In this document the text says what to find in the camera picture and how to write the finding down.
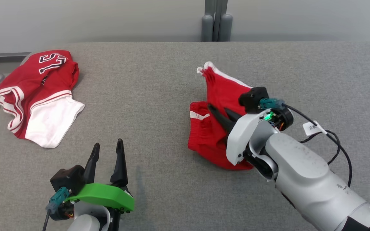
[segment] gray carpet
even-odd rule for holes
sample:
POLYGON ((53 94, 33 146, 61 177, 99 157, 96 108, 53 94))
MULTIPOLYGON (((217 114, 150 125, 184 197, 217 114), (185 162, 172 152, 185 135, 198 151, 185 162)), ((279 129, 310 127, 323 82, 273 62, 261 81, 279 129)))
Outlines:
MULTIPOLYGON (((284 230, 314 228, 256 171, 225 171, 187 148, 189 104, 206 99, 198 66, 221 71, 333 130, 351 156, 352 189, 370 202, 370 43, 81 43, 71 52, 81 74, 73 90, 85 109, 62 143, 44 149, 6 129, 0 113, 0 230, 40 230, 60 168, 85 165, 101 144, 95 180, 109 183, 118 138, 124 140, 135 211, 128 230, 284 230)), ((286 133, 304 139, 304 119, 286 133)), ((317 137, 308 146, 329 160, 335 145, 317 137)), ((331 169, 345 181, 340 155, 331 169)), ((49 221, 67 230, 71 221, 49 221)))

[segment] green plastic bracket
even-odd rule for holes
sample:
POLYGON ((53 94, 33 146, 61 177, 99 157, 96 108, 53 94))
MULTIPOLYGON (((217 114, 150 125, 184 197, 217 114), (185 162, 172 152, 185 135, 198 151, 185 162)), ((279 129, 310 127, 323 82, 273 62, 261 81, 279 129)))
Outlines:
POLYGON ((133 211, 135 200, 122 189, 100 183, 86 184, 76 196, 66 200, 81 200, 87 203, 119 209, 120 211, 133 211))

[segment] green led light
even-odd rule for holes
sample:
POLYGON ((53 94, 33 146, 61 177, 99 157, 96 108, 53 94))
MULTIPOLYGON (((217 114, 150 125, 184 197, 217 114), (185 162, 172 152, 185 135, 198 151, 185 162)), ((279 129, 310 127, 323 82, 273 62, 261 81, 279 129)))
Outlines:
POLYGON ((273 112, 271 111, 270 114, 268 114, 264 119, 265 120, 270 120, 273 116, 273 112))

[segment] teal connector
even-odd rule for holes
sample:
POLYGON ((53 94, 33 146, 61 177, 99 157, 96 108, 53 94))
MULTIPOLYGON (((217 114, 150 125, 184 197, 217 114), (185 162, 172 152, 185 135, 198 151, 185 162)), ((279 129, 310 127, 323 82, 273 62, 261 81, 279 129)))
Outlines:
POLYGON ((68 198, 70 194, 70 191, 66 189, 66 187, 60 187, 58 191, 51 197, 49 200, 48 205, 45 207, 45 210, 50 213, 55 213, 58 209, 58 206, 66 199, 68 198))
POLYGON ((261 109, 281 108, 285 101, 277 98, 263 98, 260 100, 261 109))

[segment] red and white garment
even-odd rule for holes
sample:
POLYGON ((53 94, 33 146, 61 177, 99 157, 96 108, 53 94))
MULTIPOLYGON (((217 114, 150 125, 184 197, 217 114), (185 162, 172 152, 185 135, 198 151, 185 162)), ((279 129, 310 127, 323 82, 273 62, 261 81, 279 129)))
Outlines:
POLYGON ((0 84, 0 105, 14 116, 8 130, 44 148, 58 146, 85 106, 72 99, 78 75, 69 51, 30 56, 0 84))
POLYGON ((238 79, 218 70, 213 63, 206 62, 197 72, 205 77, 207 82, 207 101, 193 102, 189 106, 191 130, 188 148, 222 168, 229 170, 252 169, 252 165, 242 161, 236 166, 226 158, 226 131, 214 116, 210 116, 207 104, 215 106, 221 114, 227 117, 225 108, 244 115, 245 109, 238 103, 241 94, 247 93, 251 87, 238 79))

